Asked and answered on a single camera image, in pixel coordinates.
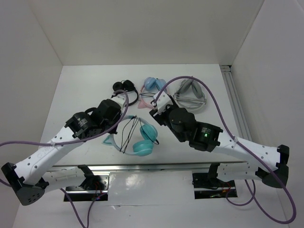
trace white headphones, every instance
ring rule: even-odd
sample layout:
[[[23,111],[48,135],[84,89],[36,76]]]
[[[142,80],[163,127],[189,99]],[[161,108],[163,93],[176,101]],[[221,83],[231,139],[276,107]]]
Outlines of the white headphones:
[[[192,87],[192,91],[197,99],[181,96],[181,94],[185,93],[190,86]],[[174,93],[173,98],[176,101],[176,103],[179,105],[179,107],[185,108],[188,111],[199,110],[202,106],[206,104],[207,101],[205,98],[205,94],[203,93],[198,82],[192,79],[183,80],[180,84],[180,87]]]

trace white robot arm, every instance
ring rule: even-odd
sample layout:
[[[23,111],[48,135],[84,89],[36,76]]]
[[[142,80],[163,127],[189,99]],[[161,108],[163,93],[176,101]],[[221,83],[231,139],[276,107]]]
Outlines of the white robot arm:
[[[245,151],[237,142],[262,159],[266,165],[286,185],[288,180],[289,148],[263,146],[239,137],[232,139],[227,131],[209,123],[195,120],[195,116],[185,108],[179,108],[174,99],[165,92],[153,103],[154,109],[150,115],[160,124],[169,127],[180,142],[189,141],[189,146],[196,150],[212,153],[222,153],[241,159],[243,163],[220,164],[210,166],[208,178],[228,182],[231,180],[260,180],[264,184],[281,188],[268,170],[251,154]]]
[[[40,199],[46,192],[66,186],[86,188],[98,177],[86,165],[70,170],[47,172],[60,159],[76,147],[85,143],[86,138],[98,135],[112,127],[120,118],[125,98],[118,95],[103,100],[97,108],[76,113],[64,127],[48,142],[52,146],[39,148],[34,154],[17,164],[2,166],[9,184],[22,205],[29,205]]]
[[[70,151],[85,143],[86,139],[98,135],[113,126],[121,116],[125,98],[116,96],[103,100],[97,108],[76,113],[48,143],[52,146],[39,148],[34,154],[17,164],[6,163],[1,169],[15,191],[22,205],[29,205],[40,199],[46,192],[66,186],[87,188],[98,181],[86,165],[70,170],[47,172]],[[264,184],[281,188],[259,161],[241,148],[242,142],[261,158],[286,185],[288,179],[289,148],[263,146],[229,134],[209,123],[197,122],[194,114],[179,108],[172,97],[161,94],[150,115],[160,124],[168,126],[180,142],[189,141],[196,150],[222,153],[241,159],[243,163],[211,164],[208,179],[221,180],[261,180]]]

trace purple cable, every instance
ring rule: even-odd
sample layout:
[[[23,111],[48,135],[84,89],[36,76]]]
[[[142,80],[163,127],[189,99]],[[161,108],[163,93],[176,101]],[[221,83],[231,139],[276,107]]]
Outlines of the purple cable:
[[[247,187],[250,188],[250,186],[249,186],[247,180],[245,180],[245,183],[246,183]],[[253,184],[253,193],[251,194],[251,199],[250,199],[248,202],[246,202],[246,203],[241,203],[241,204],[237,204],[237,203],[234,203],[234,202],[232,202],[231,200],[229,200],[228,195],[229,195],[229,193],[230,193],[231,191],[233,191],[233,190],[230,190],[229,192],[227,192],[227,194],[226,194],[226,199],[227,199],[227,201],[228,201],[229,203],[233,204],[234,206],[238,206],[238,207],[246,206],[246,205],[248,205],[249,203],[251,203],[251,201],[253,201],[253,199],[255,198],[255,195],[256,195],[256,184],[255,184],[255,182],[254,182],[253,180],[252,180],[252,184]]]
[[[72,206],[72,208],[73,208],[73,211],[75,212],[75,215],[76,215],[76,217],[77,217],[77,219],[78,219],[80,225],[81,225],[83,228],[89,228],[89,217],[90,217],[91,208],[92,208],[93,204],[95,203],[95,201],[97,200],[97,198],[94,199],[94,200],[92,201],[92,203],[91,203],[91,205],[90,205],[90,207],[89,207],[89,210],[88,210],[88,212],[87,212],[87,217],[86,217],[86,225],[87,225],[87,226],[85,226],[84,223],[81,221],[81,219],[80,219],[80,217],[79,217],[79,214],[78,214],[78,212],[77,212],[77,210],[76,210],[76,208],[75,208],[75,205],[74,205],[74,203],[73,203],[71,197],[68,195],[68,193],[67,193],[64,189],[60,189],[60,190],[63,191],[63,193],[64,193],[65,196],[67,197],[68,201],[70,201],[71,206]]]
[[[106,131],[104,131],[100,134],[97,134],[95,136],[92,136],[92,137],[89,137],[89,138],[86,138],[86,139],[76,140],[76,141],[72,141],[72,142],[61,142],[61,143],[57,142],[55,145],[56,146],[61,146],[61,145],[79,143],[79,142],[80,143],[81,142],[86,142],[86,141],[89,141],[89,140],[92,140],[92,139],[96,139],[96,138],[110,132],[111,130],[113,130],[123,120],[124,116],[126,115],[126,113],[128,111],[128,107],[129,107],[129,97],[128,97],[128,94],[124,90],[117,90],[114,93],[124,93],[125,98],[126,98],[126,105],[125,105],[125,109],[124,109],[123,114],[121,115],[119,120],[112,127],[110,127],[108,130],[106,130]],[[31,141],[7,141],[7,142],[4,142],[4,143],[0,143],[0,147],[2,147],[4,145],[8,145],[8,144],[27,144],[27,145],[35,145],[35,146],[53,146],[50,143],[39,143],[39,142],[31,142]]]
[[[179,80],[179,79],[192,79],[192,80],[195,80],[195,81],[201,83],[201,84],[205,87],[205,89],[209,92],[209,94],[210,94],[210,96],[211,96],[211,98],[212,98],[212,100],[213,100],[213,102],[214,102],[214,104],[215,104],[215,106],[216,106],[216,108],[217,108],[219,117],[220,117],[220,119],[221,119],[221,121],[222,121],[222,123],[223,123],[223,125],[224,125],[224,127],[225,127],[225,129],[226,129],[226,131],[228,132],[229,136],[234,140],[235,137],[234,137],[234,135],[231,133],[231,131],[228,129],[228,127],[227,127],[227,125],[226,125],[226,122],[225,122],[225,120],[224,120],[224,117],[223,117],[223,115],[222,115],[222,112],[220,111],[220,108],[219,108],[219,106],[218,106],[218,103],[217,103],[217,101],[216,101],[216,99],[215,99],[213,93],[212,93],[211,90],[208,88],[208,86],[207,86],[205,83],[203,83],[201,80],[199,80],[199,79],[197,79],[197,78],[194,78],[194,77],[191,77],[191,76],[179,76],[179,77],[173,78],[173,79],[171,79],[169,82],[167,82],[167,83],[163,86],[163,88],[161,88],[161,90],[159,91],[159,93],[158,93],[157,97],[155,98],[155,100],[157,101],[157,100],[159,99],[159,97],[161,96],[161,93],[164,91],[164,89],[165,89],[170,83],[172,83],[172,82],[174,82],[174,81],[176,81],[176,80]],[[252,155],[255,159],[257,159],[257,160],[258,160],[258,161],[259,161],[259,162],[260,162],[260,163],[261,163],[261,164],[262,164],[262,165],[271,173],[271,175],[273,175],[274,179],[281,185],[281,187],[283,188],[283,190],[285,191],[287,197],[288,197],[289,200],[290,200],[291,206],[292,206],[292,208],[293,208],[293,215],[292,215],[292,217],[291,217],[289,220],[287,220],[287,221],[279,221],[279,220],[275,219],[274,217],[271,217],[269,214],[266,213],[266,211],[261,207],[261,205],[260,205],[259,203],[257,203],[257,200],[256,200],[255,196],[253,195],[252,190],[251,190],[250,187],[249,187],[248,189],[249,189],[249,191],[250,191],[252,197],[254,198],[255,202],[257,203],[257,206],[262,210],[262,212],[263,212],[266,216],[268,216],[271,220],[273,220],[273,221],[275,221],[275,222],[277,222],[277,223],[279,223],[279,224],[289,224],[289,223],[293,222],[294,219],[295,219],[295,217],[296,217],[296,207],[295,207],[295,202],[294,202],[294,200],[293,200],[291,194],[289,193],[288,189],[286,188],[286,186],[282,183],[282,181],[278,178],[278,176],[271,170],[271,168],[270,168],[265,162],[263,162],[259,157],[257,157],[251,150],[249,150],[245,145],[243,145],[243,144],[240,143],[239,141],[237,142],[237,144],[238,144],[240,147],[242,147],[245,151],[247,151],[250,155]]]

